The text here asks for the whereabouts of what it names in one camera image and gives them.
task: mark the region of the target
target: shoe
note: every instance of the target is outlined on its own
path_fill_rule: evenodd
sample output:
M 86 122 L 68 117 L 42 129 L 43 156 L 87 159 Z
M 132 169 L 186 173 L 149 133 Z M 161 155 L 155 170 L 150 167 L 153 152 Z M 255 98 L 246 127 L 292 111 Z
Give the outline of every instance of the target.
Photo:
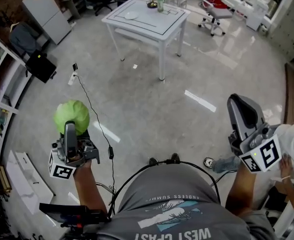
M 180 162 L 179 155 L 177 153 L 173 153 L 172 156 L 171 156 L 171 160 L 175 160 L 175 161 L 179 161 Z
M 206 157 L 204 160 L 203 160 L 203 165 L 208 168 L 208 169 L 212 169 L 212 163 L 214 162 L 215 160 L 210 158 L 210 157 Z
M 155 165 L 157 162 L 159 162 L 159 160 L 156 160 L 154 157 L 152 157 L 152 158 L 149 159 L 149 165 L 150 166 Z

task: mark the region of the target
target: gray floor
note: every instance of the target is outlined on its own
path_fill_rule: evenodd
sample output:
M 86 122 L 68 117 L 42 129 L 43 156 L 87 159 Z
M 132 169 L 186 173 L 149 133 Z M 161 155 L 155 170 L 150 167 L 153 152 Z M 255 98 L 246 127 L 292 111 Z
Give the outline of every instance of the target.
M 188 8 L 197 11 L 199 0 L 189 0 Z M 203 158 L 231 156 L 228 135 L 231 125 L 227 111 L 230 94 L 238 93 L 258 102 L 266 119 L 280 123 L 285 104 L 285 60 L 244 21 L 222 21 L 227 34 L 211 37 L 209 30 L 199 29 L 202 16 L 193 12 L 187 23 L 183 54 L 176 56 L 177 42 L 167 49 L 166 79 L 158 80 L 157 51 L 144 43 L 121 37 L 125 61 L 120 61 L 106 26 L 87 11 L 72 32 L 52 47 L 49 57 L 57 61 L 57 74 L 46 84 L 34 79 L 14 117 L 4 149 L 26 152 L 57 194 L 52 204 L 77 205 L 68 197 L 75 196 L 74 182 L 50 178 L 47 170 L 50 144 L 58 138 L 53 114 L 60 103 L 87 98 L 76 80 L 69 86 L 72 64 L 89 94 L 100 122 L 120 138 L 110 139 L 114 148 L 116 187 L 147 164 L 150 157 L 165 159 L 177 152 L 181 159 L 202 165 Z M 185 95 L 189 91 L 208 101 L 215 112 Z M 107 143 L 92 124 L 97 120 L 90 113 L 89 133 L 100 150 L 101 165 L 93 162 L 96 180 L 111 185 L 111 161 Z M 223 178 L 218 186 L 223 203 L 234 175 Z M 258 177 L 255 199 L 265 194 L 268 175 Z M 106 203 L 111 195 L 101 190 Z M 5 204 L 13 227 L 31 237 L 42 234 L 45 239 L 58 239 L 64 231 L 42 213 L 31 215 L 13 189 Z

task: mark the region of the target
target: black cable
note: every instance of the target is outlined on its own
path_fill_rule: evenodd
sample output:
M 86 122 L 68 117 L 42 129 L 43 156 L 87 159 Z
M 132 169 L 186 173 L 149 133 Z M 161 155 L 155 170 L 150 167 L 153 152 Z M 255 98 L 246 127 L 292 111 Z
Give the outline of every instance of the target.
M 75 77 L 78 77 L 79 83 L 81 84 L 81 87 L 83 88 L 83 91 L 85 92 L 85 94 L 86 94 L 86 96 L 87 96 L 87 99 L 88 99 L 88 101 L 89 101 L 90 107 L 91 107 L 92 111 L 94 111 L 94 113 L 95 113 L 96 116 L 97 116 L 98 124 L 99 124 L 99 127 L 100 127 L 101 131 L 102 131 L 102 135 L 105 137 L 106 141 L 108 142 L 109 147 L 111 147 L 111 145 L 110 145 L 110 143 L 109 143 L 109 140 L 107 139 L 105 133 L 103 132 L 103 129 L 101 128 L 100 121 L 99 121 L 99 118 L 98 118 L 98 114 L 97 114 L 96 111 L 92 108 L 92 105 L 91 105 L 90 99 L 89 99 L 89 97 L 88 97 L 88 94 L 87 94 L 85 88 L 83 87 L 83 85 L 82 85 L 82 83 L 81 83 L 81 81 L 80 81 L 79 76 L 77 76 L 77 75 L 74 75 L 74 76 L 75 76 Z
M 141 173 L 142 171 L 150 168 L 150 167 L 153 167 L 153 166 L 157 166 L 159 164 L 163 164 L 163 163 L 166 163 L 166 164 L 174 164 L 175 162 L 172 162 L 173 160 L 171 159 L 168 159 L 168 160 L 165 160 L 165 161 L 161 161 L 161 162 L 156 162 L 154 163 L 153 165 L 146 165 L 144 166 L 143 168 L 141 168 L 139 171 L 137 171 L 134 175 L 132 175 L 122 186 L 121 188 L 117 191 L 117 193 L 113 196 L 112 200 L 111 200 L 111 206 L 109 208 L 109 211 L 108 211 L 108 216 L 111 217 L 113 211 L 114 211 L 114 206 L 115 206 L 115 202 L 116 202 L 116 199 L 117 197 L 119 196 L 119 193 L 122 191 L 122 189 L 139 173 Z M 219 195 L 219 190 L 218 190 L 218 186 L 216 184 L 216 181 L 215 179 L 209 174 L 207 173 L 205 170 L 203 170 L 201 167 L 193 164 L 193 163 L 190 163 L 190 162 L 184 162 L 184 161 L 179 161 L 177 164 L 187 164 L 187 165 L 190 165 L 190 166 L 193 166 L 197 169 L 199 169 L 200 171 L 204 172 L 206 175 L 208 175 L 210 177 L 210 179 L 212 180 L 213 182 L 213 185 L 215 186 L 215 189 L 216 189 L 216 193 L 217 193 L 217 198 L 218 198 L 218 201 L 219 203 L 221 203 L 221 200 L 220 200 L 220 195 Z
M 94 113 L 95 113 L 96 116 L 97 116 L 97 121 L 98 121 L 99 127 L 100 127 L 100 129 L 101 129 L 101 131 L 102 131 L 102 135 L 105 137 L 106 141 L 108 142 L 108 145 L 109 145 L 109 148 L 108 148 L 108 149 L 110 149 L 110 148 L 111 148 L 111 145 L 110 145 L 110 143 L 109 143 L 109 140 L 107 139 L 107 137 L 106 137 L 106 135 L 105 135 L 105 133 L 104 133 L 104 131 L 103 131 L 101 125 L 100 125 L 100 121 L 99 121 L 98 114 L 97 114 L 96 111 L 92 108 L 92 105 L 91 105 L 90 99 L 89 99 L 89 97 L 88 97 L 88 94 L 87 94 L 85 88 L 83 87 L 83 85 L 82 85 L 82 83 L 81 83 L 81 81 L 80 81 L 80 77 L 77 76 L 77 75 L 74 75 L 74 76 L 75 76 L 75 77 L 78 77 L 79 83 L 80 83 L 80 85 L 81 85 L 83 91 L 85 92 L 85 94 L 86 94 L 86 96 L 87 96 L 87 99 L 88 99 L 88 101 L 89 101 L 90 108 L 92 109 L 92 111 L 94 111 Z M 114 177 L 114 169 L 113 169 L 113 158 L 111 158 L 111 162 L 112 162 L 112 186 L 107 187 L 107 186 L 105 186 L 105 185 L 103 185 L 103 184 L 101 184 L 101 183 L 100 183 L 100 185 L 98 185 L 98 186 L 101 186 L 101 187 L 105 188 L 107 191 L 109 191 L 109 192 L 112 194 L 112 198 L 111 198 L 111 200 L 113 200 L 113 197 L 115 196 L 115 177 Z M 111 206 L 110 208 L 112 208 L 112 212 L 113 212 L 113 214 L 115 214 L 114 206 Z
M 215 182 L 218 183 L 225 175 L 233 174 L 236 172 L 237 172 L 236 170 L 229 170 L 229 171 L 225 172 L 220 178 L 217 178 Z
M 201 167 L 193 164 L 193 163 L 190 163 L 190 162 L 183 162 L 183 161 L 180 161 L 180 163 L 183 163 L 183 164 L 186 164 L 186 165 L 190 165 L 190 166 L 193 166 L 194 168 L 197 168 L 199 169 L 200 171 L 202 171 L 203 173 L 205 173 L 206 175 L 208 175 L 210 177 L 210 179 L 212 180 L 213 182 L 213 185 L 215 186 L 215 189 L 216 189 L 216 193 L 217 193 L 217 198 L 218 198 L 218 201 L 219 203 L 221 204 L 221 200 L 220 200 L 220 195 L 219 195 L 219 190 L 218 190 L 218 186 L 216 184 L 216 181 L 215 179 L 209 174 L 207 173 L 205 170 L 203 170 Z

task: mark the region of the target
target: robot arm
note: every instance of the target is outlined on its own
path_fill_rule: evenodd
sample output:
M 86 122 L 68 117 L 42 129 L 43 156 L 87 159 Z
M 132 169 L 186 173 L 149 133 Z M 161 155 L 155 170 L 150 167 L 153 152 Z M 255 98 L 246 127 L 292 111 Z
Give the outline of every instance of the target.
M 261 107 L 253 100 L 232 94 L 228 99 L 232 129 L 232 152 L 241 158 L 251 173 L 266 172 L 281 159 L 277 135 L 265 121 Z
M 68 180 L 76 168 L 92 159 L 97 159 L 99 164 L 100 158 L 99 151 L 90 140 L 87 130 L 77 136 L 75 122 L 67 121 L 64 133 L 51 145 L 48 167 L 51 177 Z

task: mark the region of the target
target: table leg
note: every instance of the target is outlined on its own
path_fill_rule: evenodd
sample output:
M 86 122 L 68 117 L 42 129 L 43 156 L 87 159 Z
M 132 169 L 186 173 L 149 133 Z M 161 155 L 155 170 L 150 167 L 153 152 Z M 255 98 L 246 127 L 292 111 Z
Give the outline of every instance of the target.
M 159 79 L 165 79 L 165 64 L 166 64 L 166 44 L 164 41 L 159 41 Z
M 185 34 L 185 27 L 186 27 L 186 20 L 182 22 L 181 24 L 181 31 L 180 31 L 180 37 L 179 37 L 179 44 L 178 44 L 178 53 L 177 56 L 181 56 L 181 50 L 182 50 L 182 43 L 183 43 L 183 36 Z
M 119 58 L 121 61 L 124 61 L 125 60 L 125 57 L 122 55 L 122 53 L 120 52 L 120 49 L 118 48 L 118 45 L 116 43 L 116 39 L 115 39 L 115 30 L 114 30 L 114 27 L 113 26 L 110 26 L 109 24 L 107 24 L 107 28 L 110 32 L 110 35 L 111 35 L 111 38 L 113 40 L 113 43 L 115 44 L 116 46 L 116 50 L 118 52 L 118 55 L 119 55 Z

